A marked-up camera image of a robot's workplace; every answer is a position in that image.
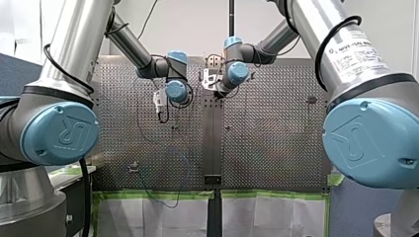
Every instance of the pegboard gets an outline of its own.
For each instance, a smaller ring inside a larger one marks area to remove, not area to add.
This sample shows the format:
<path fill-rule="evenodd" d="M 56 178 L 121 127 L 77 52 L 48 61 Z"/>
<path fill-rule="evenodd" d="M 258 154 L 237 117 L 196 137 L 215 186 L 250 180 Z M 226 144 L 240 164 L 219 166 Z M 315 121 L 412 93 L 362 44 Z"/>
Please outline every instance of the pegboard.
<path fill-rule="evenodd" d="M 99 59 L 94 81 L 100 85 L 97 106 L 102 153 L 96 160 L 95 190 L 204 188 L 200 71 L 190 60 L 188 79 L 195 99 L 184 110 L 169 107 L 169 121 L 162 124 L 152 97 L 156 87 L 163 88 L 164 80 L 155 79 L 154 85 L 138 78 L 123 57 Z M 134 162 L 139 168 L 136 173 L 128 170 Z"/>
<path fill-rule="evenodd" d="M 170 108 L 169 122 L 161 124 L 152 93 L 163 80 L 137 78 L 123 57 L 100 58 L 93 80 L 102 125 L 94 189 L 203 190 L 205 175 L 221 175 L 222 189 L 321 192 L 330 172 L 321 141 L 326 103 L 312 61 L 252 67 L 237 95 L 221 101 L 203 92 L 204 66 L 202 58 L 189 58 L 195 99 L 186 110 Z M 143 179 L 128 171 L 134 162 Z"/>
<path fill-rule="evenodd" d="M 279 59 L 252 72 L 225 101 L 222 187 L 321 192 L 330 173 L 326 99 L 312 61 Z"/>

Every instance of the robotic arm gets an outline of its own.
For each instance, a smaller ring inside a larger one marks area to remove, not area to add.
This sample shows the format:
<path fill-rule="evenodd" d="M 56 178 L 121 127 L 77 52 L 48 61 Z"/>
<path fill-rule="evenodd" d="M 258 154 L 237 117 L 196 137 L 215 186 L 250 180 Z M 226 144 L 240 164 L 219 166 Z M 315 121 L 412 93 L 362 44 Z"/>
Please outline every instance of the robotic arm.
<path fill-rule="evenodd" d="M 113 10 L 108 23 L 106 36 L 136 67 L 138 77 L 166 77 L 166 96 L 170 102 L 187 105 L 191 98 L 188 95 L 187 55 L 182 51 L 171 51 L 167 57 L 151 56 L 137 40 L 118 14 Z"/>
<path fill-rule="evenodd" d="M 0 100 L 0 167 L 67 165 L 93 148 L 99 123 L 91 110 L 89 83 L 104 35 L 135 65 L 139 77 L 167 78 L 170 102 L 190 102 L 186 54 L 152 57 L 116 14 L 118 2 L 66 1 L 52 44 L 45 48 L 49 60 L 40 79 L 25 86 L 20 100 Z"/>
<path fill-rule="evenodd" d="M 302 38 L 330 101 L 323 144 L 348 178 L 373 188 L 419 187 L 419 85 L 394 73 L 349 17 L 340 0 L 271 0 L 286 21 L 258 45 L 225 41 L 225 73 L 216 90 L 228 94 L 247 78 L 244 63 L 269 64 Z"/>

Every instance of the green tape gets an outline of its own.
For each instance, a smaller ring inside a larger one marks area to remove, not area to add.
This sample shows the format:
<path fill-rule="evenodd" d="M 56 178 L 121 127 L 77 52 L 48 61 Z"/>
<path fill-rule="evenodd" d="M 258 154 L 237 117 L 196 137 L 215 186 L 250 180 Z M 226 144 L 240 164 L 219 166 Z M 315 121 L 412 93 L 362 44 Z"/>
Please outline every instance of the green tape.
<path fill-rule="evenodd" d="M 101 199 L 98 196 L 93 195 L 92 203 L 92 222 L 93 222 L 93 237 L 98 236 L 98 226 L 99 226 L 99 204 Z"/>
<path fill-rule="evenodd" d="M 325 200 L 327 197 L 323 194 L 304 194 L 295 192 L 278 191 L 221 191 L 222 198 L 287 198 L 304 200 Z"/>
<path fill-rule="evenodd" d="M 81 168 L 80 167 L 74 167 L 74 168 L 67 168 L 67 171 L 65 171 L 65 168 L 58 169 L 56 171 L 52 171 L 48 173 L 49 175 L 57 175 L 57 174 L 65 174 L 65 175 L 81 175 Z"/>
<path fill-rule="evenodd" d="M 330 174 L 327 176 L 328 186 L 340 186 L 345 180 L 345 176 L 342 174 Z"/>
<path fill-rule="evenodd" d="M 326 206 L 324 210 L 324 237 L 329 237 L 330 224 L 330 195 L 326 196 Z"/>
<path fill-rule="evenodd" d="M 176 200 L 178 192 L 149 191 L 157 199 Z M 119 192 L 94 192 L 98 199 L 150 199 L 146 191 L 126 190 Z M 179 200 L 212 199 L 213 192 L 180 192 Z"/>

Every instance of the warning label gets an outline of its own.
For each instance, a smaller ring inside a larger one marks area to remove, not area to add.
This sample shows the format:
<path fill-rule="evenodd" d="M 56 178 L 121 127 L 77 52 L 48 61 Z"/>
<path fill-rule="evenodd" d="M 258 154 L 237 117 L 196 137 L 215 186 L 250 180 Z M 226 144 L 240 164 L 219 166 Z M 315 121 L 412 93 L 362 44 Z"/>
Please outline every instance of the warning label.
<path fill-rule="evenodd" d="M 367 70 L 388 69 L 375 48 L 362 32 L 352 32 L 352 39 L 342 43 L 331 42 L 325 52 L 338 71 L 341 80 L 352 81 Z"/>

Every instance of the white wall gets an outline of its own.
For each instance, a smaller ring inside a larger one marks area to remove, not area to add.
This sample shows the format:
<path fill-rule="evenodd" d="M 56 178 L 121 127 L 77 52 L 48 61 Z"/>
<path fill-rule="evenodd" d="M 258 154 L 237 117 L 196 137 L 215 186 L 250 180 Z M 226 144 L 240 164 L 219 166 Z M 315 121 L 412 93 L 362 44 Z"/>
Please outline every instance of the white wall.
<path fill-rule="evenodd" d="M 42 44 L 51 41 L 64 0 L 0 0 L 0 52 L 42 63 Z M 348 12 L 364 18 L 362 28 L 389 66 L 419 78 L 419 0 L 347 0 Z M 154 0 L 122 0 L 120 16 L 138 35 Z M 284 18 L 266 0 L 236 0 L 236 34 L 245 42 L 263 39 Z M 228 37 L 228 0 L 159 0 L 141 42 L 151 53 L 184 50 L 189 55 L 221 53 Z M 108 41 L 102 54 L 118 54 Z M 306 57 L 302 42 L 284 57 Z"/>
<path fill-rule="evenodd" d="M 364 19 L 362 29 L 389 66 L 397 72 L 412 73 L 416 2 L 418 0 L 347 0 L 350 15 Z M 123 0 L 120 16 L 139 34 L 154 0 Z M 263 39 L 284 17 L 265 0 L 236 0 L 236 35 L 246 42 Z M 189 55 L 221 53 L 228 37 L 227 0 L 159 0 L 141 42 L 151 53 L 166 54 L 181 49 Z M 119 51 L 111 44 L 111 53 Z M 284 57 L 309 58 L 302 42 Z"/>
<path fill-rule="evenodd" d="M 117 12 L 139 34 L 154 0 L 123 0 Z M 266 0 L 236 0 L 236 35 L 262 40 L 284 18 Z M 141 42 L 150 53 L 180 49 L 192 56 L 222 53 L 228 38 L 228 0 L 159 0 Z M 111 53 L 119 51 L 111 45 Z M 288 57 L 308 57 L 300 43 Z"/>
<path fill-rule="evenodd" d="M 43 64 L 64 0 L 0 0 L 0 53 Z M 109 54 L 105 40 L 101 54 Z"/>

